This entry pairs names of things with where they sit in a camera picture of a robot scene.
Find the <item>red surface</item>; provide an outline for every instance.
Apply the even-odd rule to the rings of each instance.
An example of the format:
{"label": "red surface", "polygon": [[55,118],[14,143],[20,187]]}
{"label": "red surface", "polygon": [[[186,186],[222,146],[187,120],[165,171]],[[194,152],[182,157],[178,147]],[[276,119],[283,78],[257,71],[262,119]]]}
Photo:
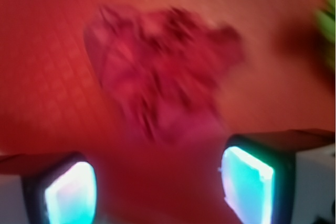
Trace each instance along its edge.
{"label": "red surface", "polygon": [[312,19],[322,0],[0,0],[0,150],[83,151],[100,211],[135,222],[237,222],[217,172],[225,140],[168,150],[123,142],[82,40],[100,3],[182,6],[237,28],[247,60],[218,93],[232,132],[334,130],[334,76],[318,59]]}

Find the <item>green object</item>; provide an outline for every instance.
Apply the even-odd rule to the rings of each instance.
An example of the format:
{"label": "green object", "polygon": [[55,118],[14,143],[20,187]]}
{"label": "green object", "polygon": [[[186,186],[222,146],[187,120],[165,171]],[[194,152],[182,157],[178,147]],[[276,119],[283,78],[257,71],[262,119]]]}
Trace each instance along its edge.
{"label": "green object", "polygon": [[316,11],[320,32],[328,41],[324,49],[328,67],[335,72],[335,0],[326,0],[327,8]]}

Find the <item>device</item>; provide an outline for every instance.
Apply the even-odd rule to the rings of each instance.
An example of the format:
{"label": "device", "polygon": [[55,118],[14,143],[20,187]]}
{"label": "device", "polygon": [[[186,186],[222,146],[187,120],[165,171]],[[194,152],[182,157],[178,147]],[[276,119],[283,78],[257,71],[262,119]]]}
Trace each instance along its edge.
{"label": "device", "polygon": [[0,156],[0,223],[92,223],[97,183],[79,153]]}
{"label": "device", "polygon": [[222,157],[225,201],[243,223],[335,223],[335,133],[232,136]]}

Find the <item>cyan light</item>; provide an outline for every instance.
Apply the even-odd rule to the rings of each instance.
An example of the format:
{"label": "cyan light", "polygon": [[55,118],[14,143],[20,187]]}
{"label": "cyan light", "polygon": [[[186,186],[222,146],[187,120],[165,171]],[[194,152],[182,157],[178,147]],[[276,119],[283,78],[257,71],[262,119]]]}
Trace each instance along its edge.
{"label": "cyan light", "polygon": [[271,223],[274,169],[237,146],[222,158],[225,201],[243,223]]}
{"label": "cyan light", "polygon": [[45,201],[50,224],[92,223],[97,203],[93,167],[75,163],[45,190]]}

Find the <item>crumpled fabric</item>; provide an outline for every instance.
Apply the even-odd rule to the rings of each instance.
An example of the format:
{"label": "crumpled fabric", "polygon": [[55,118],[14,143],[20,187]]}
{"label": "crumpled fabric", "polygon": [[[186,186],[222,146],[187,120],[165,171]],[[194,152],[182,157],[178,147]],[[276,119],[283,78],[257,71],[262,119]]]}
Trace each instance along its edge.
{"label": "crumpled fabric", "polygon": [[102,88],[122,109],[125,138],[176,143],[227,137],[214,92],[243,59],[233,28],[210,29],[184,9],[142,13],[101,6],[84,41]]}

